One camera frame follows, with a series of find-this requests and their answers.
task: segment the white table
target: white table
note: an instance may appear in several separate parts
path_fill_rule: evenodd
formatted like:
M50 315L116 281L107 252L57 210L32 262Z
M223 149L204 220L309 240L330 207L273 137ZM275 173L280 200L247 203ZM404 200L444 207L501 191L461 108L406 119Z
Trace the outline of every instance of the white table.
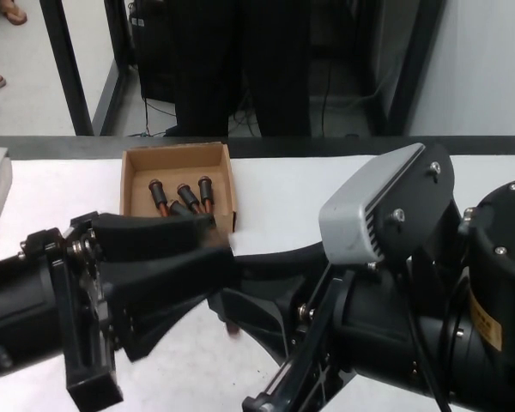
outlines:
M320 240L318 211L369 157L233 160L239 199L237 254L286 251ZM515 156L456 156L455 198L460 209L515 179ZM14 161L14 184L0 222L0 258L17 253L28 234L64 230L89 211L118 212L120 161ZM300 201L282 207L285 196ZM136 364L117 353L120 411L236 411L262 391L275 362L250 337L227 337L206 304L187 315ZM76 408L65 390L63 357L0 379L0 411ZM433 411L434 401L357 377L326 411Z

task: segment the cardboard box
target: cardboard box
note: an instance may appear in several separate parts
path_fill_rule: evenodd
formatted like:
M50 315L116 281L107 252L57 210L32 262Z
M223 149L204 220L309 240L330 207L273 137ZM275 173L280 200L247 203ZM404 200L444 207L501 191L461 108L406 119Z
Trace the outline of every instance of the cardboard box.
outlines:
M133 148L124 152L120 214L160 216L148 189L148 183L152 179L162 182L168 202L181 202L177 189L182 183L188 184L200 199L198 180L202 176L212 179L217 227L226 233L232 233L236 222L237 201L229 150L227 145L221 143Z

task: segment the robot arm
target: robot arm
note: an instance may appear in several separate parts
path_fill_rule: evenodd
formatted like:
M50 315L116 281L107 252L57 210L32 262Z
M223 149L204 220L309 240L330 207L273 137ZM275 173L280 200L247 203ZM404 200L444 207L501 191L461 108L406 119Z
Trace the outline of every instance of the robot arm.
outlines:
M148 355L208 299L281 364L244 411L321 410L355 373L515 410L515 182L463 219L453 186L441 147L380 156L323 207L321 244L272 255L233 257L209 215L35 233L0 261L0 375L63 350L79 410L104 409L114 351Z

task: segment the leg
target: leg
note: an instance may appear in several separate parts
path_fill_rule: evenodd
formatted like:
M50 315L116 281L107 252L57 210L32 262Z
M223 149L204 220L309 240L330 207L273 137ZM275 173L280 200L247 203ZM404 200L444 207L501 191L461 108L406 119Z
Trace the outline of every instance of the leg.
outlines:
M310 0L242 0L243 60L262 136L310 136Z
M169 0L181 136L226 136L234 0Z

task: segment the gray floor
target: gray floor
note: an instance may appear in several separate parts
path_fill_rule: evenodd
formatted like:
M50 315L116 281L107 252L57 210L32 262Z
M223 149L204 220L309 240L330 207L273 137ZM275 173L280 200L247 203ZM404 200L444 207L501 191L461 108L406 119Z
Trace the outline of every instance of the gray floor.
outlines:
M312 64L310 91L313 136L322 136L323 133L322 107L329 67L330 62L328 61ZM135 70L130 69L130 77L120 104L114 134L128 136L145 131L145 105L140 93L138 74ZM362 105L354 104L357 99L359 99L357 85L349 68L344 64L332 64L328 105L324 113L324 134L326 136L370 135ZM148 103L163 111L159 112L153 107L148 108L148 128L151 135L160 133L176 124L173 116L175 105L158 100L148 100ZM245 114L238 112L236 117L240 122L245 118ZM243 122L241 125L231 117L229 125L230 136L252 136L251 132L259 136L259 125L253 114L249 117L249 122Z
M74 135L58 69L37 0L16 0L28 22L15 27L0 15L0 136ZM93 116L112 61L103 2L63 0L82 86Z

